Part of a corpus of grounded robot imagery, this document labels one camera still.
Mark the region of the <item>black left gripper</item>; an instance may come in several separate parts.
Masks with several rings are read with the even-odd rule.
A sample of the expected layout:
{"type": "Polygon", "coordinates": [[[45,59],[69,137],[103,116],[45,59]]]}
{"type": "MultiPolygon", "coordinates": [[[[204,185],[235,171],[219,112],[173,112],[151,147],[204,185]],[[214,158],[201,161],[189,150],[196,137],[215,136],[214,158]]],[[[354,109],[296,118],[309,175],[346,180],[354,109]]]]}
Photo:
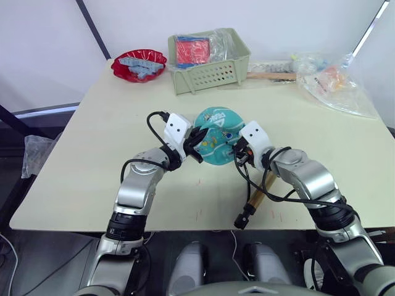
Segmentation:
{"type": "Polygon", "coordinates": [[[183,144],[183,149],[186,156],[191,156],[198,163],[203,162],[203,157],[193,148],[203,141],[207,132],[207,128],[200,130],[200,127],[195,127],[191,130],[189,136],[185,139],[183,144]]]}

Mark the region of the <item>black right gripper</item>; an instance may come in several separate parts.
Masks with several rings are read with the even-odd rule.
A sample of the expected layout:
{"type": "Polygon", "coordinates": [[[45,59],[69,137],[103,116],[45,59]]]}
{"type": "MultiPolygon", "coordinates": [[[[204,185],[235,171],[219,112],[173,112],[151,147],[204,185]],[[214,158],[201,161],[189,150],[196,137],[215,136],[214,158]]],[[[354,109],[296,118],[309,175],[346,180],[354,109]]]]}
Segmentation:
{"type": "Polygon", "coordinates": [[[238,167],[243,167],[247,163],[255,167],[254,154],[245,138],[240,137],[237,143],[231,145],[231,153],[235,154],[235,163],[238,167]]]}

